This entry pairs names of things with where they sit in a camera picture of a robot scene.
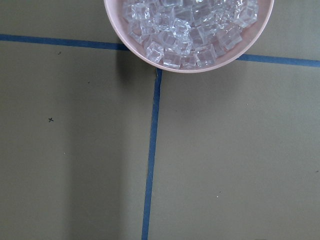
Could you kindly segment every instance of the gray floor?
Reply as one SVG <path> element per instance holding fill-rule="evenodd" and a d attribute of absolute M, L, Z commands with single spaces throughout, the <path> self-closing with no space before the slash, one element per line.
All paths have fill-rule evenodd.
<path fill-rule="evenodd" d="M 276 1 L 248 53 L 319 60 L 319 9 Z M 0 23 L 119 42 L 102 0 L 2 1 Z M 319 75 L 164 72 L 149 239 L 320 239 Z M 0 41 L 0 239 L 141 238 L 155 77 L 126 51 Z"/>

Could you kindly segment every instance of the blue tape line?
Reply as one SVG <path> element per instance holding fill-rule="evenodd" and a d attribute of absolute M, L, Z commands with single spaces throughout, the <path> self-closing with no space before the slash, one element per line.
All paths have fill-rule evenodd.
<path fill-rule="evenodd" d="M 0 34 L 0 41 L 32 43 L 32 44 L 48 44 L 48 45 L 59 45 L 59 46 L 92 48 L 92 49 L 109 49 L 109 50 L 122 50 L 122 51 L 129 50 L 122 43 L 70 40 L 70 39 L 36 37 L 36 36 L 17 36 L 17 35 Z"/>
<path fill-rule="evenodd" d="M 122 43 L 70 40 L 70 39 L 49 38 L 49 37 L 18 36 L 18 35 L 7 35 L 7 34 L 0 34 L 0 41 L 60 45 L 60 46 L 93 48 L 93 49 L 109 49 L 109 50 L 121 50 L 121 51 L 129 50 Z M 237 60 L 320 68 L 320 61 L 318 60 L 308 60 L 308 59 L 299 59 L 299 58 L 243 54 Z"/>
<path fill-rule="evenodd" d="M 299 59 L 299 58 L 243 54 L 237 60 L 320 68 L 320 61 L 318 60 L 307 60 L 307 59 Z"/>
<path fill-rule="evenodd" d="M 154 167 L 155 167 L 156 142 L 157 142 L 157 131 L 158 131 L 162 70 L 157 68 L 156 73 L 157 73 L 157 78 L 154 83 L 152 117 L 151 117 L 148 174 L 147 174 L 146 183 L 145 183 L 144 210 L 143 210 L 142 235 L 141 235 L 142 240 L 148 240 L 150 211 L 151 211 L 151 196 L 152 196 L 152 186 L 153 186 L 153 180 L 154 180 Z"/>

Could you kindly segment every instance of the ice cube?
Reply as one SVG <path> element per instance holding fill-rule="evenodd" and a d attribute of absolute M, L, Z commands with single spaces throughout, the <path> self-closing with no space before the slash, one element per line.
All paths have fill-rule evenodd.
<path fill-rule="evenodd" d="M 191 28 L 189 35 L 195 48 L 207 44 L 207 39 L 203 27 L 199 26 Z"/>
<path fill-rule="evenodd" d="M 147 5 L 154 4 L 157 8 L 160 7 L 159 0 L 138 0 L 138 1 L 143 1 Z"/>
<path fill-rule="evenodd" d="M 225 30 L 219 31 L 216 35 L 220 45 L 228 51 L 242 41 L 239 27 L 234 24 L 230 24 Z"/>
<path fill-rule="evenodd" d="M 183 56 L 181 58 L 182 68 L 184 69 L 194 69 L 196 68 L 197 62 L 194 53 L 191 53 L 188 56 Z"/>
<path fill-rule="evenodd" d="M 227 1 L 227 0 L 208 0 L 209 5 L 210 5 L 211 7 L 213 7 L 213 6 L 223 6 L 223 7 L 224 7 L 226 1 Z"/>
<path fill-rule="evenodd" d="M 155 15 L 154 25 L 159 31 L 170 31 L 174 22 L 174 9 L 172 7 L 161 8 Z"/>
<path fill-rule="evenodd" d="M 226 0 L 226 8 L 228 8 L 229 11 L 240 10 L 245 1 L 246 0 Z"/>
<path fill-rule="evenodd" d="M 233 22 L 242 28 L 247 28 L 258 20 L 258 11 L 259 5 L 249 1 L 241 11 L 234 15 Z"/>
<path fill-rule="evenodd" d="M 156 3 L 148 3 L 147 7 L 149 9 L 150 19 L 153 19 L 158 11 L 158 6 Z"/>
<path fill-rule="evenodd" d="M 162 0 L 162 3 L 165 7 L 182 6 L 184 0 Z"/>
<path fill-rule="evenodd" d="M 210 18 L 204 20 L 201 26 L 206 37 L 208 37 L 209 35 L 215 35 L 218 31 L 221 30 L 220 26 Z"/>
<path fill-rule="evenodd" d="M 220 7 L 219 5 L 217 5 L 212 8 L 209 22 L 217 29 L 224 29 L 231 23 L 231 15 L 232 14 L 230 13 L 230 11 L 228 11 L 224 7 Z"/>
<path fill-rule="evenodd" d="M 146 48 L 146 58 L 154 63 L 159 63 L 164 57 L 164 48 L 157 42 L 151 42 Z"/>
<path fill-rule="evenodd" d="M 198 67 L 213 65 L 216 61 L 217 55 L 212 44 L 199 47 L 195 50 L 195 59 Z"/>
<path fill-rule="evenodd" d="M 162 45 L 161 40 L 159 39 L 159 35 L 158 35 L 158 34 L 149 35 L 148 38 L 143 42 L 143 48 L 144 48 L 145 51 L 147 50 L 147 47 L 149 47 L 149 45 L 150 45 L 152 42 L 155 42 L 155 43 L 157 43 L 157 44 Z"/>
<path fill-rule="evenodd" d="M 170 50 L 170 51 L 175 51 L 178 47 L 178 40 L 177 38 L 173 35 L 172 32 L 169 31 L 162 31 L 158 35 L 162 45 Z"/>
<path fill-rule="evenodd" d="M 190 25 L 194 22 L 194 15 L 191 6 L 176 6 L 173 8 L 174 17 L 187 21 Z"/>
<path fill-rule="evenodd" d="M 195 3 L 195 0 L 183 0 L 184 7 L 190 7 Z"/>
<path fill-rule="evenodd" d="M 147 39 L 146 35 L 142 35 L 140 22 L 137 21 L 137 20 L 132 20 L 132 21 L 129 22 L 128 33 L 139 44 L 142 44 L 142 42 L 145 39 Z"/>
<path fill-rule="evenodd" d="M 217 34 L 209 34 L 206 36 L 208 44 L 218 41 Z"/>
<path fill-rule="evenodd" d="M 174 51 L 164 51 L 163 65 L 172 69 L 179 69 L 181 66 L 181 55 Z"/>
<path fill-rule="evenodd" d="M 219 41 L 214 41 L 212 45 L 213 45 L 216 57 L 220 57 L 226 54 L 224 47 L 220 45 Z"/>
<path fill-rule="evenodd" d="M 146 19 L 140 21 L 141 25 L 141 34 L 144 35 L 152 35 L 157 34 L 159 31 L 155 29 L 154 20 Z"/>
<path fill-rule="evenodd" d="M 258 4 L 258 0 L 242 0 L 242 1 L 247 2 L 248 5 Z"/>
<path fill-rule="evenodd" d="M 185 35 L 183 37 L 180 37 L 178 39 L 178 46 L 175 50 L 176 53 L 180 54 L 180 55 L 189 55 L 191 49 L 193 48 L 193 44 L 192 41 L 189 37 L 189 35 Z"/>
<path fill-rule="evenodd" d="M 206 3 L 195 4 L 192 6 L 194 25 L 199 26 L 211 13 L 210 6 Z"/>
<path fill-rule="evenodd" d="M 143 2 L 138 2 L 132 5 L 132 19 L 146 20 L 150 19 L 148 6 Z"/>
<path fill-rule="evenodd" d="M 187 21 L 176 18 L 173 21 L 171 31 L 174 36 L 180 37 L 183 35 L 187 35 L 190 29 L 191 29 L 191 26 Z"/>
<path fill-rule="evenodd" d="M 127 22 L 132 20 L 132 2 L 125 1 L 122 5 L 122 16 Z"/>

